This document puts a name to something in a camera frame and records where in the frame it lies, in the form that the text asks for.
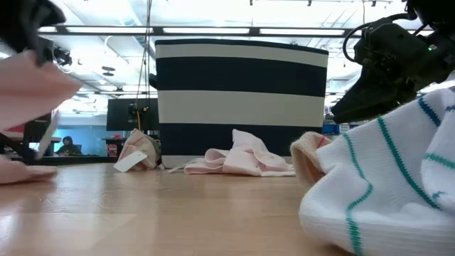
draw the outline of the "striped box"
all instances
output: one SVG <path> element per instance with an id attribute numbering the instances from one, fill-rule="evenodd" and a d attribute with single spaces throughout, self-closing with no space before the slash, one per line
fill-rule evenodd
<path id="1" fill-rule="evenodd" d="M 230 149 L 232 129 L 280 156 L 307 131 L 321 132 L 328 52 L 259 41 L 156 41 L 163 163 Z"/>

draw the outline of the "fluorescent light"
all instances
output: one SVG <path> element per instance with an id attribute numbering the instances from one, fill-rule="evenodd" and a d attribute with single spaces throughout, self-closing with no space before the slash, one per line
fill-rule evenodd
<path id="1" fill-rule="evenodd" d="M 95 92 L 87 92 L 87 91 L 78 91 L 76 92 L 77 95 L 87 95 L 87 94 L 94 94 Z"/>
<path id="2" fill-rule="evenodd" d="M 41 27 L 38 29 L 39 32 L 57 32 L 55 27 Z"/>
<path id="3" fill-rule="evenodd" d="M 0 58 L 9 58 L 9 54 L 0 52 Z"/>
<path id="4" fill-rule="evenodd" d="M 249 28 L 163 28 L 164 33 L 249 33 Z"/>
<path id="5" fill-rule="evenodd" d="M 98 33 L 110 33 L 115 35 L 116 33 L 121 33 L 121 34 L 138 34 L 138 33 L 146 33 L 147 28 L 145 27 L 128 27 L 128 26 L 96 26 L 96 27 L 90 27 L 90 26 L 68 26 L 64 27 L 68 30 L 70 33 L 93 33 L 93 34 L 98 34 Z M 51 32 L 55 33 L 57 32 L 57 29 L 55 27 L 42 27 L 38 30 L 39 32 Z M 153 29 L 149 28 L 149 33 L 153 33 Z"/>
<path id="6" fill-rule="evenodd" d="M 138 95 L 138 99 L 146 99 L 146 98 L 151 98 L 151 99 L 156 99 L 158 95 Z M 120 99 L 136 99 L 136 95 L 120 95 Z"/>
<path id="7" fill-rule="evenodd" d="M 100 94 L 105 94 L 105 95 L 136 95 L 137 92 L 122 92 L 122 91 L 113 91 L 113 92 L 100 92 Z M 149 93 L 150 95 L 156 95 L 156 92 L 151 92 Z"/>
<path id="8" fill-rule="evenodd" d="M 138 86 L 137 85 L 124 85 L 122 86 L 123 91 L 125 92 L 137 92 Z M 155 88 L 152 88 L 151 86 L 145 86 L 141 85 L 139 87 L 140 92 L 146 92 L 147 90 L 150 90 L 150 92 L 156 92 Z"/>
<path id="9" fill-rule="evenodd" d="M 315 36 L 341 36 L 344 30 L 341 29 L 285 29 L 285 28 L 261 28 L 261 34 L 269 35 L 315 35 Z"/>
<path id="10" fill-rule="evenodd" d="M 125 94 L 130 94 L 130 95 L 135 95 L 137 92 L 100 92 L 100 94 L 107 94 L 107 95 L 125 95 Z"/>
<path id="11" fill-rule="evenodd" d="M 418 33 L 418 35 L 421 35 L 421 36 L 429 36 L 431 33 L 433 33 L 434 31 L 420 31 Z"/>

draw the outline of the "ceiling light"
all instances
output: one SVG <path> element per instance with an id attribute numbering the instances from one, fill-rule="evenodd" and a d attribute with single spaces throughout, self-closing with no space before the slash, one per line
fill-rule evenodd
<path id="1" fill-rule="evenodd" d="M 145 34 L 147 27 L 125 27 L 125 26 L 62 26 L 68 30 L 69 33 L 108 33 L 113 36 L 118 34 Z M 56 27 L 42 27 L 38 30 L 41 33 L 56 33 Z M 149 33 L 153 33 L 154 30 L 149 28 Z"/>
<path id="2" fill-rule="evenodd" d="M 95 92 L 87 92 L 87 91 L 79 91 L 76 92 L 77 95 L 89 95 L 89 94 L 94 94 Z"/>
<path id="3" fill-rule="evenodd" d="M 249 33 L 249 28 L 163 28 L 164 33 Z"/>
<path id="4" fill-rule="evenodd" d="M 57 32 L 57 29 L 55 27 L 41 27 L 39 28 L 40 32 Z"/>
<path id="5" fill-rule="evenodd" d="M 119 96 L 120 99 L 147 99 L 147 98 L 150 98 L 150 99 L 156 99 L 158 98 L 158 95 L 120 95 Z"/>
<path id="6" fill-rule="evenodd" d="M 9 54 L 0 52 L 0 58 L 9 58 Z"/>
<path id="7" fill-rule="evenodd" d="M 100 92 L 100 94 L 107 94 L 107 95 L 125 95 L 125 94 L 130 94 L 130 95 L 135 95 L 135 94 L 137 94 L 137 92 L 113 91 L 113 92 Z"/>
<path id="8" fill-rule="evenodd" d="M 429 36 L 429 34 L 433 33 L 434 31 L 420 31 L 418 34 L 421 36 Z"/>
<path id="9" fill-rule="evenodd" d="M 103 94 L 103 95 L 136 95 L 137 92 L 125 92 L 125 91 L 113 91 L 113 92 L 106 92 L 106 91 L 103 91 L 103 92 L 100 92 L 100 94 Z"/>
<path id="10" fill-rule="evenodd" d="M 261 28 L 261 34 L 269 35 L 315 35 L 315 36 L 342 36 L 342 29 L 286 29 L 286 28 Z"/>

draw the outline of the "pipe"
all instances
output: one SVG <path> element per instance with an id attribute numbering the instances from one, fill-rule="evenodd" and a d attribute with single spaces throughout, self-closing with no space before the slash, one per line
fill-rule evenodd
<path id="1" fill-rule="evenodd" d="M 124 26 L 142 26 L 142 24 L 139 24 L 136 22 L 136 19 L 134 17 L 124 17 L 120 20 Z M 146 45 L 146 37 L 145 36 L 133 36 L 134 40 L 136 40 L 139 45 L 144 47 L 147 51 L 147 54 L 149 54 L 149 57 L 153 60 L 156 59 L 156 54 L 155 54 L 155 49 L 150 45 Z"/>

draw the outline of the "chair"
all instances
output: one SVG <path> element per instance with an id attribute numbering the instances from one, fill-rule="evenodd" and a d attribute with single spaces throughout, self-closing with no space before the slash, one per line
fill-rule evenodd
<path id="1" fill-rule="evenodd" d="M 82 152 L 82 145 L 74 144 L 74 146 L 76 147 L 77 150 L 79 150 L 79 152 Z"/>

